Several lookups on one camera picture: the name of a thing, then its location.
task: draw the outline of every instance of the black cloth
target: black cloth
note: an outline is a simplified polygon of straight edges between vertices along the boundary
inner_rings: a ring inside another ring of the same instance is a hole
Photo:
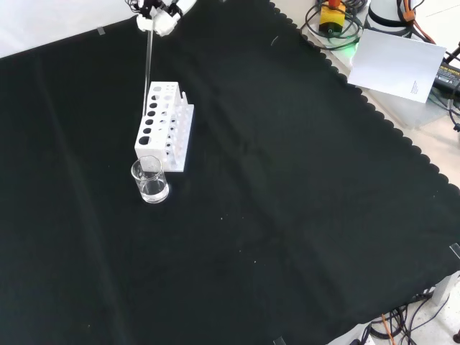
[[[0,343],[319,345],[458,268],[458,189],[275,12],[199,0],[155,38],[195,104],[159,205],[134,19],[0,60]]]

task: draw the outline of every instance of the white table surface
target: white table surface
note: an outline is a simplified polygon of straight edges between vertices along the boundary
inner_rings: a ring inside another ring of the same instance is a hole
[[[303,25],[306,12],[314,4],[314,0],[272,0],[272,2],[298,27]],[[460,18],[460,0],[425,0],[417,13],[418,23],[424,31],[448,51],[455,50],[460,41],[458,18]],[[334,54],[324,52],[340,73],[349,74],[352,57],[349,51],[338,51]],[[460,67],[459,62],[453,65]],[[426,105],[421,104],[424,111],[432,111],[435,118],[439,119],[420,128],[408,129],[401,123],[397,115],[398,112],[405,111],[405,100],[390,95],[378,95],[375,91],[366,89],[363,89],[363,95],[385,115],[386,119],[391,120],[396,128],[401,129],[414,145],[421,148],[422,153],[430,158],[431,163],[439,168],[440,173],[447,176],[450,183],[460,187],[460,134],[453,130],[454,125],[447,111],[430,102]]]

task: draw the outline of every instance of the orange cable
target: orange cable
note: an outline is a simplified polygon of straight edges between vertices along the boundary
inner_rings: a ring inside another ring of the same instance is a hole
[[[424,32],[424,31],[422,30],[422,28],[420,27],[420,25],[418,25],[418,23],[417,23],[416,20],[414,20],[414,25],[415,25],[415,27],[417,27],[417,29],[420,30],[420,32],[422,33],[423,36],[425,36],[426,38],[428,38],[428,39],[431,41],[431,43],[434,43],[434,44],[435,44],[434,40],[433,40],[426,32]]]
[[[383,325],[385,326],[385,330],[387,331],[387,334],[388,334],[388,336],[389,336],[390,339],[391,339],[392,345],[396,345],[395,340],[393,339],[393,336],[391,335],[391,332],[390,332],[390,330],[388,329],[388,325],[387,325],[387,322],[386,322],[386,320],[385,320],[385,315],[383,315],[383,314],[382,314],[382,321],[383,321]]]

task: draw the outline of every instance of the cable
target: cable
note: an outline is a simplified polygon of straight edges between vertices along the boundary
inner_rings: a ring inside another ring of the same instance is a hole
[[[421,4],[423,4],[424,2],[425,2],[425,0],[422,0],[418,5],[415,5],[415,7],[414,7],[412,10],[415,11],[415,9],[416,9],[417,7],[419,7]]]
[[[361,337],[361,341],[360,341],[360,344],[361,345],[364,345],[367,341],[367,339],[369,338],[369,335],[370,335],[370,331],[371,331],[371,325],[369,324],[368,327],[365,328],[363,334],[362,334],[362,337]]]
[[[417,327],[415,327],[415,328],[412,330],[412,332],[414,332],[414,330],[420,328],[421,326],[426,325],[428,322],[434,320],[434,318],[435,318],[436,316],[438,316],[438,314],[441,312],[441,310],[442,310],[442,309],[444,308],[444,306],[447,304],[447,301],[449,300],[450,297],[451,297],[450,295],[447,297],[446,302],[443,303],[443,305],[438,309],[438,311],[436,311],[436,314],[434,314],[434,316],[433,316],[432,318],[430,318],[428,321],[425,321],[425,322],[422,323],[421,325],[418,325]]]
[[[410,301],[408,303],[406,303],[404,306],[391,310],[388,318],[386,318],[385,320],[386,321],[392,321],[393,318],[394,318],[397,321],[397,324],[398,324],[398,327],[394,331],[391,329],[391,336],[396,337],[399,333],[405,332],[405,329],[402,326],[405,327],[406,319],[408,317],[408,306],[409,306],[409,304],[417,303],[417,302],[420,302],[421,300],[429,300],[432,296],[433,296],[433,293],[430,292],[429,289],[428,289],[428,292],[417,294],[414,297],[412,297],[410,299]],[[373,322],[371,322],[370,333],[371,333],[371,335],[375,336],[376,338],[388,340],[388,339],[390,339],[388,334],[380,333],[376,329],[372,328],[373,324],[382,323],[382,322],[383,321],[373,321]]]
[[[388,329],[387,322],[385,321],[385,315],[383,314],[382,314],[382,321],[383,321],[383,326],[385,327],[385,330],[387,331],[387,334],[391,339],[391,344],[396,345],[395,340],[393,339],[393,336],[391,335],[391,330]]]
[[[455,56],[454,54],[451,54],[451,53],[449,53],[449,52],[446,52],[446,54],[447,54],[448,56],[450,56],[451,58],[460,61],[460,57]]]
[[[454,131],[460,132],[460,124],[455,122],[454,116],[452,114],[456,114],[456,112],[452,109],[452,106],[454,104],[454,99],[457,91],[459,90],[460,83],[457,84],[455,89],[452,91],[452,95],[450,99],[447,101],[447,108],[448,108],[448,115],[451,117],[452,122],[454,123]]]
[[[442,108],[442,109],[444,109],[444,110],[447,110],[447,111],[449,110],[447,104],[444,103],[443,100],[441,99],[441,97],[439,97],[435,92],[433,92],[433,90],[431,90],[430,94],[433,95],[433,96],[438,100],[438,102],[441,103],[442,105],[436,103],[436,102],[433,101],[431,98],[428,98],[430,101],[432,101],[435,105],[437,105],[438,107],[440,107],[440,108]],[[460,108],[458,107],[457,102],[454,102],[454,106],[455,106],[457,109],[460,110]],[[456,111],[454,111],[454,110],[452,110],[452,113],[460,117],[460,113],[458,113],[458,112],[456,112]]]
[[[326,0],[317,0],[316,4],[307,11],[307,14],[305,15],[305,23],[300,28],[300,36],[310,46],[313,46],[313,47],[316,47],[322,50],[339,50],[339,49],[343,49],[345,47],[349,47],[351,45],[355,45],[356,43],[358,43],[360,39],[359,32],[364,31],[364,26],[359,20],[359,18],[357,17],[357,13],[361,11],[364,8],[364,6],[366,6],[365,4],[363,6],[363,0],[342,1],[342,4],[345,6],[345,11],[343,11],[342,9],[336,8],[336,7],[329,6],[328,4],[324,3],[325,1]],[[342,14],[344,14],[345,20],[347,20],[350,24],[339,34],[324,34],[322,32],[314,30],[314,28],[312,28],[310,25],[311,20],[312,18],[314,18],[314,16],[316,16],[318,13],[321,12],[321,9],[323,7],[327,7],[329,9],[333,9],[334,11],[341,12]],[[316,11],[311,16],[309,16],[313,10],[316,10]],[[307,27],[310,30],[310,32],[320,37],[325,37],[327,39],[335,38],[338,40],[351,40],[351,42],[347,42],[342,45],[337,45],[335,47],[321,47],[319,45],[315,45],[314,43],[310,42],[308,38],[304,34],[302,34],[302,30],[305,27]],[[351,29],[352,27],[354,31],[351,34],[345,35],[345,33],[348,32],[349,29]]]
[[[126,3],[126,5],[129,6],[131,12],[139,13],[139,6],[137,4],[137,0],[124,0],[124,2]]]
[[[403,343],[403,340],[404,340],[404,338],[405,338],[406,336],[408,337],[408,344],[411,344],[411,342],[412,342],[413,344],[415,344],[414,340],[412,340],[412,339],[410,338],[410,335],[412,334],[412,332],[414,332],[416,329],[419,329],[421,326],[426,325],[428,322],[434,320],[434,318],[435,318],[436,316],[438,316],[438,314],[442,311],[442,309],[444,308],[444,306],[447,304],[447,302],[449,301],[449,298],[450,298],[450,295],[447,297],[446,302],[443,303],[443,305],[438,309],[438,311],[436,311],[436,313],[435,313],[428,321],[425,321],[424,323],[422,323],[422,324],[418,325],[417,327],[415,327],[414,329],[412,329],[412,325],[413,325],[413,322],[414,322],[414,320],[415,320],[415,316],[417,315],[418,311],[423,307],[423,305],[424,305],[425,303],[428,302],[428,300],[426,300],[426,301],[424,301],[423,303],[421,303],[421,304],[418,306],[417,310],[416,310],[416,311],[414,312],[414,314],[412,315],[412,318],[411,318],[411,320],[410,320],[409,330],[408,330],[408,332],[402,337],[402,339],[401,339],[401,344]]]

